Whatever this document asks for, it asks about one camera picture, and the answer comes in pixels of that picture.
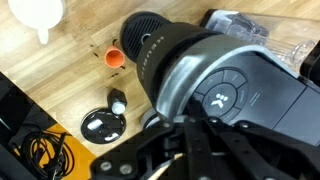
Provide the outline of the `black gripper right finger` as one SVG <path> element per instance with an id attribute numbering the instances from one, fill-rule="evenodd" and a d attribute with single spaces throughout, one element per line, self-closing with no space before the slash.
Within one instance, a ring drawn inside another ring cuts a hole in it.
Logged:
<path id="1" fill-rule="evenodd" d="M 215 148 L 223 148 L 234 159 L 235 170 L 240 177 L 251 180 L 293 180 L 293 177 L 263 159 L 245 135 L 218 119 L 210 119 L 210 128 L 215 135 Z"/>

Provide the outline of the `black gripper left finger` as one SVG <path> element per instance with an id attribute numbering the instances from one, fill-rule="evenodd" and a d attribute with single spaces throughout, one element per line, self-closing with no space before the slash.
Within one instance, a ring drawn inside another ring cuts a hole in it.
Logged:
<path id="1" fill-rule="evenodd" d="M 190 180 L 234 180 L 228 166 L 229 150 L 208 133 L 206 123 L 186 116 L 184 140 Z"/>

